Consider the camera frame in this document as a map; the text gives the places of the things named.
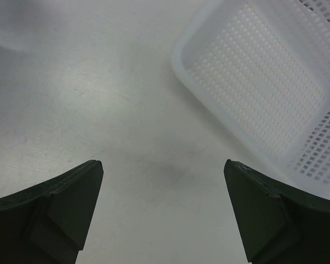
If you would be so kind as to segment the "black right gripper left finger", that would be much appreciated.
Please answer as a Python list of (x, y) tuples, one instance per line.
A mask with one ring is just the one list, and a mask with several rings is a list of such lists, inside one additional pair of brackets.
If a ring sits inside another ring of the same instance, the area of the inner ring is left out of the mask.
[(75, 263), (102, 179), (101, 161), (89, 160), (0, 198), (0, 263)]

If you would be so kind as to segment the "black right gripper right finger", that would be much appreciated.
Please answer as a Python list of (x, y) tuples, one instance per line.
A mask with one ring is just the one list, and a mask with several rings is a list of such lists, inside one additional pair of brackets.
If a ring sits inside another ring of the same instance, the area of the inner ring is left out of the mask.
[(330, 263), (330, 200), (237, 161), (224, 177), (250, 263)]

